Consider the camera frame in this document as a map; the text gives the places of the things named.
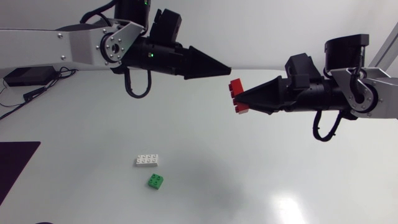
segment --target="green lego brick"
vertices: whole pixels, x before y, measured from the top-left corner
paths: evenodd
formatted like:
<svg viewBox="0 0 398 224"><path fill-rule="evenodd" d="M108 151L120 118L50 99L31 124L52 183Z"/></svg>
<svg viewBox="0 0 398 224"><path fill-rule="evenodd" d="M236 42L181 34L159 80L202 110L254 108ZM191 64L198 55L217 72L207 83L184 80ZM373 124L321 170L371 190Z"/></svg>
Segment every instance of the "green lego brick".
<svg viewBox="0 0 398 224"><path fill-rule="evenodd" d="M150 179L148 180L148 185L159 190L160 186L163 183L163 177L157 174L152 174Z"/></svg>

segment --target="white table surface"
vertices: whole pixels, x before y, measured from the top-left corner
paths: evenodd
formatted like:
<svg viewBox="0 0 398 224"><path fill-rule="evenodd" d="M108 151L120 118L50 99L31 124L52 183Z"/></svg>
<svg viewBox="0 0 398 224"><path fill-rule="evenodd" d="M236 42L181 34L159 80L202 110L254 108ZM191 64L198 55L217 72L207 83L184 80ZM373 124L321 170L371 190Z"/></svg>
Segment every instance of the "white table surface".
<svg viewBox="0 0 398 224"><path fill-rule="evenodd" d="M230 80L248 89L280 74L155 73L142 100L111 72L63 80L0 121L0 141L42 142L0 223L396 223L398 122L343 121L322 143L312 137L315 113L235 114ZM132 82L143 91L144 72ZM24 92L6 90L0 101ZM324 133L335 116L325 113ZM159 154L160 165L134 167L138 154ZM164 177L160 190L146 186L152 173Z"/></svg>

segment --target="black cable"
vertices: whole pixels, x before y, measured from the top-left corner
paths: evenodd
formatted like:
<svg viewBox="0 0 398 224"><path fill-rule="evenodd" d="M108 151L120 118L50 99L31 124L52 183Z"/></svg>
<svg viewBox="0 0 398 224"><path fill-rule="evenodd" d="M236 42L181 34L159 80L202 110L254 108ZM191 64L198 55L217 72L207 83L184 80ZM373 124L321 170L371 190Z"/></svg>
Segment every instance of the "black cable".
<svg viewBox="0 0 398 224"><path fill-rule="evenodd" d="M312 133L316 140L327 142L327 141L331 140L333 136L336 135L335 133L336 133L337 127L340 124L341 119L343 118L343 112L342 111L339 112L339 114L336 118L335 124L331 128L329 134L327 134L325 137L321 137L319 135L319 122L321 120L321 117L322 117L322 110L319 110L319 111L317 111L317 115L315 115L315 119L313 120Z"/></svg>
<svg viewBox="0 0 398 224"><path fill-rule="evenodd" d="M105 10L108 10L110 8L112 8L119 0L112 0L111 2L107 3L104 6L101 6L95 10L92 10L90 12L87 12L86 14L84 14L84 16L81 18L80 23L86 23L91 17L98 15L99 13L102 13Z"/></svg>
<svg viewBox="0 0 398 224"><path fill-rule="evenodd" d="M17 105L4 105L4 104L0 103L0 106L6 107L6 108L13 108L13 107L19 106L19 105L21 105L21 103L19 103Z"/></svg>
<svg viewBox="0 0 398 224"><path fill-rule="evenodd" d="M329 74L326 72L326 68L325 68L325 67L323 68L323 75L326 76L326 77L328 77L329 79L333 79L333 76L329 75Z"/></svg>
<svg viewBox="0 0 398 224"><path fill-rule="evenodd" d="M112 26L111 21L109 21L109 19L106 16L104 16L104 14L97 13L97 16L100 16L106 22L106 25Z"/></svg>
<svg viewBox="0 0 398 224"><path fill-rule="evenodd" d="M147 71L148 74L148 86L147 86L147 90L141 94L141 95L137 95L135 93L132 92L132 88L131 88L131 80L130 80L130 69L129 68L125 68L124 69L124 86L126 87L126 91L127 93L136 99L141 99L143 97L145 97L146 95L148 95L150 88L152 86L152 75L150 73L150 70Z"/></svg>
<svg viewBox="0 0 398 224"><path fill-rule="evenodd" d="M4 115L0 116L0 120L2 120L2 119L4 119L5 117L9 116L9 115L12 114L13 112L15 112L15 111L21 109L23 106L27 105L28 103L30 103L31 101L33 101L34 99L36 99L37 97L39 97L40 95L42 95L43 93L45 93L48 89L50 89L50 88L53 87L55 84L57 84L57 82L58 82L60 79L62 79L62 78L69 78L69 77L71 77L72 75L74 75L77 71L78 71L77 69L69 69L69 68L67 68L67 67L62 67L62 68L59 70L59 72L58 72L58 76L57 76L56 78L54 78L54 79L50 82L50 84L44 88L44 91L38 93L37 95L35 95L35 96L33 96L32 98L30 98L29 100L27 100L27 101L25 101L25 102L19 104L18 106L17 106L17 105L14 105L14 106L17 106L17 107L14 108L14 109L11 110L11 111L5 113ZM62 74L65 73L65 72L70 72L70 74L63 77Z"/></svg>
<svg viewBox="0 0 398 224"><path fill-rule="evenodd" d="M1 91L0 91L0 94L6 89L7 87L4 87Z"/></svg>

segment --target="black mat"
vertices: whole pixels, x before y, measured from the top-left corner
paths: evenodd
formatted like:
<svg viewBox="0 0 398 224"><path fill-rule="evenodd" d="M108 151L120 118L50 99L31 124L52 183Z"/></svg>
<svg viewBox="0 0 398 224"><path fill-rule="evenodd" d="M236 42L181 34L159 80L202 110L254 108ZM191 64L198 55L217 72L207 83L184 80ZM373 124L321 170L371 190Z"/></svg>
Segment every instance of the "black mat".
<svg viewBox="0 0 398 224"><path fill-rule="evenodd" d="M40 142L0 142L0 205Z"/></svg>

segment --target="black power adapter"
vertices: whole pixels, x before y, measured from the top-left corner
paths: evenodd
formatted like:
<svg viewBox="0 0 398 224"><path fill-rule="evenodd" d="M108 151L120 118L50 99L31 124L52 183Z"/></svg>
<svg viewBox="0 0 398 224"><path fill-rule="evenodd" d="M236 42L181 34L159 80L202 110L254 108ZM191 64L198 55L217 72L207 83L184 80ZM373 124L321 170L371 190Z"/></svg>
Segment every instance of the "black power adapter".
<svg viewBox="0 0 398 224"><path fill-rule="evenodd" d="M47 85L57 76L53 66L17 68L4 81L9 86Z"/></svg>

